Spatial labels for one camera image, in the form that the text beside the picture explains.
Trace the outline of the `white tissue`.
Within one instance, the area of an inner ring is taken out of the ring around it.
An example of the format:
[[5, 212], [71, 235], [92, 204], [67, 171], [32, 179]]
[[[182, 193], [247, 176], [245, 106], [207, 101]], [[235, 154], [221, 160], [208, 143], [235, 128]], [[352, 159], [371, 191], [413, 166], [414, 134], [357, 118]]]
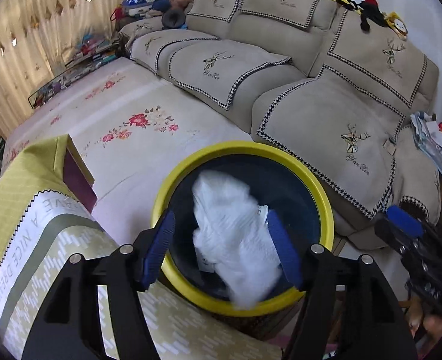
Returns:
[[234, 307], [252, 310], [282, 274], [268, 207], [258, 204], [246, 183], [222, 172], [201, 172], [192, 192], [195, 250], [225, 283]]

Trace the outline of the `yellow rimmed trash bin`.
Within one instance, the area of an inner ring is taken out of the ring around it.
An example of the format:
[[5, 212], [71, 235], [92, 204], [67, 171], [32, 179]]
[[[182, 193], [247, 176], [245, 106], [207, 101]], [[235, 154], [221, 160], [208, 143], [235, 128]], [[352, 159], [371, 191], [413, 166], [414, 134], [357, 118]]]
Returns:
[[175, 230], [162, 264], [167, 281], [215, 314], [255, 317], [304, 294], [301, 259], [331, 249], [333, 211], [314, 174], [274, 147], [226, 141], [176, 165], [154, 200]]

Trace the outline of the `yellow patterned tablecloth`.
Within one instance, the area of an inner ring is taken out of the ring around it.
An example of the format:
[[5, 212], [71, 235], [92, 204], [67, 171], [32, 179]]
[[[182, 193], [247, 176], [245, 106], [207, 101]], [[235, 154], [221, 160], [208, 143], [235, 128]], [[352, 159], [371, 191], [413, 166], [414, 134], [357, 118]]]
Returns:
[[153, 231], [117, 245], [68, 135], [0, 178], [0, 359], [279, 359], [279, 348], [141, 285]]

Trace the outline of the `beige sectional sofa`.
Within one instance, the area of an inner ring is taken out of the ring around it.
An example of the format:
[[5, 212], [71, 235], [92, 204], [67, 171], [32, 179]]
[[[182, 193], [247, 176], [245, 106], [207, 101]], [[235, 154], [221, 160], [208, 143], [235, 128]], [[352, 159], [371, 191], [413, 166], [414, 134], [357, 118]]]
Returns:
[[239, 0], [229, 20], [185, 13], [124, 26], [126, 54], [230, 119], [254, 141], [303, 163], [359, 249], [392, 205], [434, 224], [440, 177], [414, 143], [411, 116], [430, 110], [439, 70], [390, 28], [360, 28], [333, 0]]

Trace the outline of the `floral floor mat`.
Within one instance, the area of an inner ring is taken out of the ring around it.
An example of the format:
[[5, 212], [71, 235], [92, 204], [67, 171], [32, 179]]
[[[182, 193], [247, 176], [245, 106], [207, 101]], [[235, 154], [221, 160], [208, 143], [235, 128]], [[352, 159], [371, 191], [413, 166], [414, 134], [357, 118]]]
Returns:
[[192, 153], [250, 136], [170, 82], [119, 58], [55, 95], [9, 136], [2, 166], [70, 135], [95, 182], [93, 217], [119, 244], [149, 228], [163, 180]]

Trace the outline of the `black yellow plush toy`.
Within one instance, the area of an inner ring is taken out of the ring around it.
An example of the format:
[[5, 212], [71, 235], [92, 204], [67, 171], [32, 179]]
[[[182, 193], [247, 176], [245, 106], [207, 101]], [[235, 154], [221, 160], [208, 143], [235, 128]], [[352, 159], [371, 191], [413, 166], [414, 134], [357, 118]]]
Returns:
[[402, 41], [407, 40], [409, 32], [405, 22], [395, 11], [389, 14], [382, 12], [377, 0], [362, 0], [361, 2], [355, 2], [354, 0], [333, 1], [346, 10], [354, 11], [360, 15], [360, 28], [364, 33], [370, 32], [370, 23], [372, 22], [382, 28], [390, 28]]

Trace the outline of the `cream patterned curtain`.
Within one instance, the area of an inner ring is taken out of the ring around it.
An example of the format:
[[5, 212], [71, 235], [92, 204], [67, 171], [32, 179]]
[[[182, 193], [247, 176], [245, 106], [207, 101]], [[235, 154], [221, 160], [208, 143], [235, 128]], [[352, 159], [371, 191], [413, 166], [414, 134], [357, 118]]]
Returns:
[[123, 0], [0, 0], [0, 135], [32, 114], [29, 95], [63, 71], [83, 36], [109, 37]]

